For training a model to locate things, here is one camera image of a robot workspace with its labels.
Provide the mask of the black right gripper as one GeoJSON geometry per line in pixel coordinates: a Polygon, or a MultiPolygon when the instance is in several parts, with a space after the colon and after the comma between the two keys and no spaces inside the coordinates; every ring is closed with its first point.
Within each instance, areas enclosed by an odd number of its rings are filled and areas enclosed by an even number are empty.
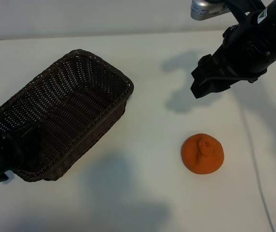
{"type": "Polygon", "coordinates": [[[257,23],[237,24],[223,33],[223,44],[212,55],[199,59],[192,71],[191,91],[196,99],[225,91],[240,80],[254,82],[266,73],[268,59],[257,23]]]}

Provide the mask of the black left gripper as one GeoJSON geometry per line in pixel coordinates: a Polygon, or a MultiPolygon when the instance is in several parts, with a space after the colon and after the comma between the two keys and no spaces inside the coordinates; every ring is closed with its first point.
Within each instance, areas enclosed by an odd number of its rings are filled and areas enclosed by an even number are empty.
{"type": "Polygon", "coordinates": [[[14,133],[0,131],[2,170],[19,169],[23,163],[23,153],[31,153],[30,140],[36,127],[26,123],[14,129],[14,133]]]}

